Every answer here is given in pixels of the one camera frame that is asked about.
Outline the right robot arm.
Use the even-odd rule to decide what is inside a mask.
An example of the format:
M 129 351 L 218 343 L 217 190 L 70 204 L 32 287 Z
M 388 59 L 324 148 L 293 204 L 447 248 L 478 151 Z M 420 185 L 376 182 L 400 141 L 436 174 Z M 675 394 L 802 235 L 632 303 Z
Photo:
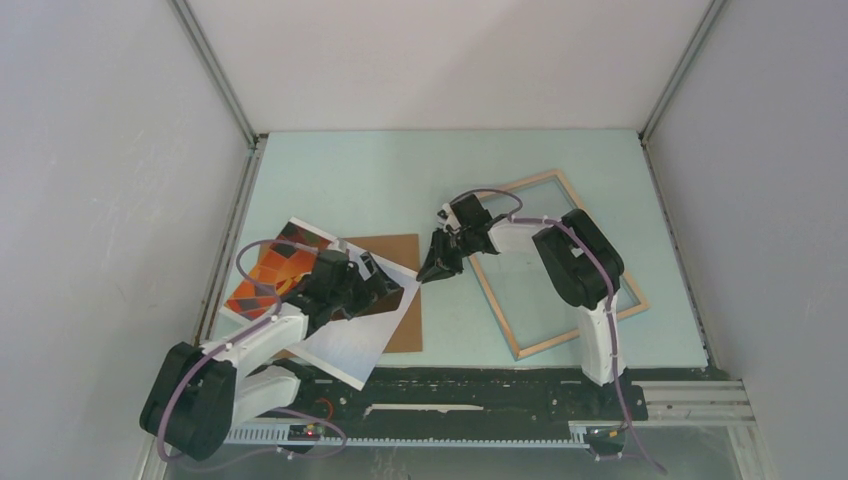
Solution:
M 606 418 L 622 403 L 614 384 L 624 373 L 617 326 L 622 257 L 588 212 L 575 208 L 560 218 L 493 215 L 474 194 L 453 200 L 437 213 L 439 226 L 417 274 L 425 284 L 463 272 L 475 254 L 535 253 L 553 289 L 579 312 L 581 369 L 592 381 L 581 392 L 585 411 Z

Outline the dark brown wooden block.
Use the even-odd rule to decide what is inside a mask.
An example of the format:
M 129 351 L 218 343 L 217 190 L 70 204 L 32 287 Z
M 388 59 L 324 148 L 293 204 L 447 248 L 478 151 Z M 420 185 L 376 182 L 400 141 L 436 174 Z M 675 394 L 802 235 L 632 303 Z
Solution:
M 343 309 L 345 319 L 365 317 L 381 313 L 393 312 L 398 309 L 405 289 L 398 287 L 384 292 L 370 292 L 359 296 L 352 304 Z

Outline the wooden picture frame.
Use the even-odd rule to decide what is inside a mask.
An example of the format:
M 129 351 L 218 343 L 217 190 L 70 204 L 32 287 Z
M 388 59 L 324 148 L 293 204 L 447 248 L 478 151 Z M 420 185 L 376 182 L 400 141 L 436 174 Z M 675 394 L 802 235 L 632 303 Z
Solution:
M 566 213 L 585 207 L 577 191 L 558 170 L 549 170 L 503 185 L 521 197 L 525 217 Z M 557 295 L 535 251 L 469 258 L 495 321 L 516 360 L 539 354 L 579 336 L 579 312 Z

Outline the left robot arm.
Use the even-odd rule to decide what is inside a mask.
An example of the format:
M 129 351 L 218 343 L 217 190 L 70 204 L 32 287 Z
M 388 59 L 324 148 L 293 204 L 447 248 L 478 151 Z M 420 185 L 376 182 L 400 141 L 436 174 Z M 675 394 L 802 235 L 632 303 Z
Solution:
M 230 431 L 262 414 L 285 409 L 304 416 L 315 388 L 272 357 L 332 324 L 400 309 L 416 282 L 390 275 L 370 252 L 321 250 L 312 270 L 278 294 L 258 319 L 218 341 L 180 342 L 166 354 L 140 414 L 161 460 L 211 457 Z

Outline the colourful balloon photo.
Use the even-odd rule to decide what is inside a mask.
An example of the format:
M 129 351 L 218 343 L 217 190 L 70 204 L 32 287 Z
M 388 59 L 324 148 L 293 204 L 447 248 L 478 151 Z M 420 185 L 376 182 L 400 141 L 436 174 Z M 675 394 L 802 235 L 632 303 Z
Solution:
M 326 247 L 337 239 L 336 236 L 296 217 L 291 217 L 287 221 L 277 238 L 314 248 Z M 349 241 L 347 242 L 351 246 L 351 256 L 359 257 L 364 251 L 368 251 L 353 245 Z M 255 260 L 251 266 L 250 274 L 259 261 L 258 254 L 261 247 L 257 248 L 258 252 L 255 254 L 251 249 L 251 252 L 245 254 L 246 258 L 242 260 L 244 262 L 242 265 L 245 268 L 249 264 L 248 260 Z M 379 255 L 372 255 L 382 269 L 405 289 L 398 309 L 393 312 L 358 317 L 352 320 L 338 319 L 331 321 L 327 326 L 322 327 L 305 340 L 295 343 L 291 347 L 285 347 L 279 352 L 283 355 L 283 358 L 297 357 L 358 390 L 364 387 L 381 355 L 385 353 L 384 348 L 388 340 L 392 337 L 400 320 L 410 307 L 413 298 L 419 293 L 420 285 L 416 283 L 415 275 L 417 272 L 415 270 L 408 269 Z M 251 277 L 260 280 L 257 274 L 251 274 Z M 270 277 L 270 280 L 260 281 L 263 283 L 275 282 L 276 275 L 274 272 L 271 272 Z M 226 291 L 230 295 L 222 303 L 216 314 L 211 327 L 211 338 L 213 339 L 234 333 L 238 328 L 246 326 L 273 306 L 274 303 L 271 297 L 264 294 L 254 294 L 254 286 L 245 281 L 237 271 L 231 274 L 228 281 L 229 285 Z

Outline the brown backing board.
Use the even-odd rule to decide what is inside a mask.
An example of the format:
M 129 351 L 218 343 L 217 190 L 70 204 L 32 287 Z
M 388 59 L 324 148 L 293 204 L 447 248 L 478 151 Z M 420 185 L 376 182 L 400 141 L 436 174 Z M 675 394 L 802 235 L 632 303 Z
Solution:
M 381 235 L 368 237 L 350 237 L 347 241 L 408 269 L 420 268 L 419 236 L 417 234 Z M 314 266 L 315 254 L 293 249 L 292 247 L 262 246 L 259 261 L 251 271 L 258 279 L 270 280 L 274 272 L 275 285 L 279 294 L 293 289 L 303 275 Z M 385 353 L 420 352 L 423 349 L 421 295 L 417 293 L 410 307 L 400 320 L 388 340 Z

